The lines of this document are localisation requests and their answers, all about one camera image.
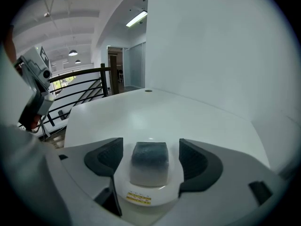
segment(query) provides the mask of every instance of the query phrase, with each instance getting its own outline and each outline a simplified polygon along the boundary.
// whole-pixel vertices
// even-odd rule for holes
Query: doorway
[[[116,56],[118,88],[119,88],[119,93],[123,93],[125,90],[125,88],[124,88],[124,69],[123,69],[123,48],[108,47],[109,67],[111,66],[110,56]]]

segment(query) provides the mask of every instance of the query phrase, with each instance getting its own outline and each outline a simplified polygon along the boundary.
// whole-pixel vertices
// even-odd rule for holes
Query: wooden post
[[[113,95],[119,94],[119,88],[118,88],[118,74],[117,74],[117,57],[116,56],[110,56],[110,67],[111,67],[111,88]]]
[[[105,77],[105,71],[100,71],[100,77],[102,78],[102,87],[103,87],[103,97],[108,96],[108,87],[107,87],[107,79]]]

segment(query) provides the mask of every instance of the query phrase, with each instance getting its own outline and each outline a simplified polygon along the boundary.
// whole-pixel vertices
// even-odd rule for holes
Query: floor
[[[123,83],[118,83],[118,87],[119,87],[119,93],[125,93],[125,92],[129,92],[129,91],[138,89],[134,86],[124,87]],[[109,96],[111,96],[112,91],[110,89],[108,91],[109,91]],[[65,141],[65,133],[66,133],[66,128],[64,128],[61,131],[56,132],[55,134],[52,134],[52,136],[50,138],[46,139],[46,142],[52,144],[54,146],[54,148],[56,148],[56,149],[63,148],[64,141]]]

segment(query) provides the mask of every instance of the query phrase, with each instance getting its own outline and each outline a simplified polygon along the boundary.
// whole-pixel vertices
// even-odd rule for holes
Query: white plate
[[[159,206],[178,198],[179,186],[184,181],[179,161],[179,144],[167,145],[168,179],[162,187],[143,187],[130,183],[130,162],[135,145],[124,145],[123,158],[114,174],[117,194],[125,200],[140,206]]]

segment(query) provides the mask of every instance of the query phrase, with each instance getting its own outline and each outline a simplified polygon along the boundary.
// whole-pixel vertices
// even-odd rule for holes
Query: railing
[[[50,110],[48,112],[48,115],[47,115],[48,121],[43,122],[43,124],[51,123],[51,125],[54,127],[55,126],[55,123],[54,123],[55,119],[66,118],[66,116],[68,116],[70,114],[70,112],[71,112],[71,110],[69,112],[67,112],[67,113],[62,113],[62,111],[60,111],[61,113],[58,113],[58,116],[52,118],[50,116],[50,113],[53,112],[53,111],[57,111],[58,109],[62,109],[64,107],[72,105],[72,104],[74,104],[74,106],[76,106],[79,102],[83,103],[86,100],[91,101],[95,97],[99,97],[99,96],[107,97],[109,95],[109,93],[108,93],[107,81],[106,81],[106,76],[105,76],[106,71],[109,71],[109,73],[110,73],[112,94],[113,95],[118,94],[119,93],[119,90],[118,90],[118,80],[117,80],[118,78],[116,77],[116,75],[117,75],[117,66],[115,66],[114,61],[113,61],[113,63],[111,62],[111,67],[105,67],[104,64],[101,64],[101,68],[88,69],[88,70],[80,70],[80,71],[74,71],[74,72],[71,72],[71,73],[64,73],[62,75],[59,75],[59,76],[56,76],[54,78],[49,79],[49,82],[53,83],[55,81],[62,80],[62,79],[65,79],[65,78],[68,78],[68,77],[72,77],[72,76],[78,76],[78,75],[82,75],[82,74],[96,73],[96,72],[100,73],[100,77],[98,79],[87,80],[87,81],[82,81],[82,82],[74,83],[74,84],[71,84],[71,85],[67,85],[67,86],[62,87],[62,88],[54,89],[54,90],[50,91],[50,93],[56,92],[58,90],[64,90],[64,89],[66,89],[68,87],[71,87],[71,86],[75,86],[75,85],[79,85],[79,84],[87,83],[87,82],[92,82],[92,81],[94,81],[93,85],[95,85],[95,83],[97,81],[100,81],[101,82],[101,86],[97,86],[97,87],[92,88],[93,85],[91,85],[87,89],[76,91],[74,93],[70,93],[68,95],[56,98],[55,101],[63,99],[63,98],[66,98],[66,97],[69,97],[69,96],[72,96],[72,95],[75,95],[75,94],[79,94],[79,93],[83,93],[83,92],[85,94],[87,91],[94,91],[95,89],[97,90],[97,92],[93,96],[89,96],[89,95],[91,95],[91,93],[89,93],[88,97],[86,97],[86,98],[81,98],[80,97],[78,100],[66,103],[66,104],[64,104],[62,106],[59,106],[59,107],[53,109],[53,110]]]

